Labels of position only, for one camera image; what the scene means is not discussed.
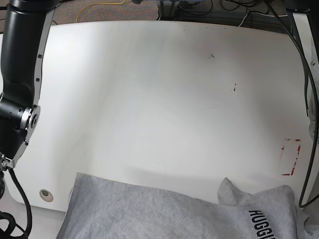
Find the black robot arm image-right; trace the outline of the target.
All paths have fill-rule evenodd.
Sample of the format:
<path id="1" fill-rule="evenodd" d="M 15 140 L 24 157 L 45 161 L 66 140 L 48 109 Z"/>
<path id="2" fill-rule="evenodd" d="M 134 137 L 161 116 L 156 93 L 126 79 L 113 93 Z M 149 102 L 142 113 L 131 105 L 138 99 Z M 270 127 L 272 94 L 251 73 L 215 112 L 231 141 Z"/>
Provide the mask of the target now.
<path id="1" fill-rule="evenodd" d="M 314 81 L 314 77 L 312 75 L 312 72 L 310 70 L 309 64 L 306 60 L 305 54 L 304 54 L 304 50 L 301 48 L 301 44 L 296 40 L 295 36 L 291 33 L 291 31 L 287 28 L 287 26 L 284 24 L 284 22 L 282 21 L 281 17 L 279 17 L 279 15 L 276 13 L 276 11 L 273 9 L 273 7 L 271 6 L 271 4 L 269 3 L 268 0 L 264 0 L 263 1 L 265 3 L 265 5 L 267 6 L 267 8 L 269 9 L 269 11 L 272 13 L 273 17 L 275 19 L 278 20 L 278 22 L 280 23 L 280 25 L 282 26 L 283 30 L 285 31 L 285 33 L 288 35 L 288 37 L 291 39 L 291 41 L 293 42 L 293 44 L 295 45 L 301 61 L 302 61 L 302 66 L 303 66 L 303 71 L 304 71 L 304 78 L 305 78 L 305 86 L 304 86 L 304 95 L 305 95 L 305 104 L 306 104 L 306 110 L 307 113 L 309 113 L 309 105 L 308 105 L 308 83 L 311 83 L 311 87 L 312 90 L 314 91 L 314 100 L 315 100 L 315 132 L 314 132 L 314 138 L 313 138 L 313 146 L 312 146 L 312 151 L 311 151 L 311 156 L 310 156 L 310 161 L 309 161 L 309 165 L 308 165 L 308 169 L 306 172 L 306 176 L 305 176 L 305 181 L 302 187 L 302 191 L 300 194 L 300 198 L 299 198 L 299 202 L 298 202 L 298 207 L 300 209 L 304 209 L 307 206 L 311 205 L 314 201 L 316 201 L 319 196 L 316 195 L 313 199 L 311 199 L 309 202 L 303 204 L 303 200 L 304 200 L 304 196 L 306 193 L 306 189 L 308 186 L 308 182 L 310 179 L 310 175 L 312 172 L 312 168 L 313 168 L 313 163 L 315 160 L 315 155 L 316 155 L 316 149 L 317 149 L 317 145 L 318 145 L 318 136 L 319 136 L 319 122 L 318 122 L 318 117 L 319 117 L 319 101 L 318 101 L 318 94 L 317 94 L 317 89 L 316 89 L 316 84 Z"/>

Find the black robot arm image-left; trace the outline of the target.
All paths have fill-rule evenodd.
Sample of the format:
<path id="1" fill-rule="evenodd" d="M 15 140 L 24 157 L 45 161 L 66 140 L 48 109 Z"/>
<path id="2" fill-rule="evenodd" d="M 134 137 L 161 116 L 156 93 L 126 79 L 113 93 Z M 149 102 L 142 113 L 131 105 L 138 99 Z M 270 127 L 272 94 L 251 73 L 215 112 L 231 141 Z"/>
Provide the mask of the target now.
<path id="1" fill-rule="evenodd" d="M 27 225 L 21 239 L 29 237 L 32 212 L 14 168 L 29 145 L 40 116 L 38 104 L 42 63 L 57 0 L 11 0 L 7 5 L 0 70 L 0 171 L 8 171 L 26 207 Z"/>

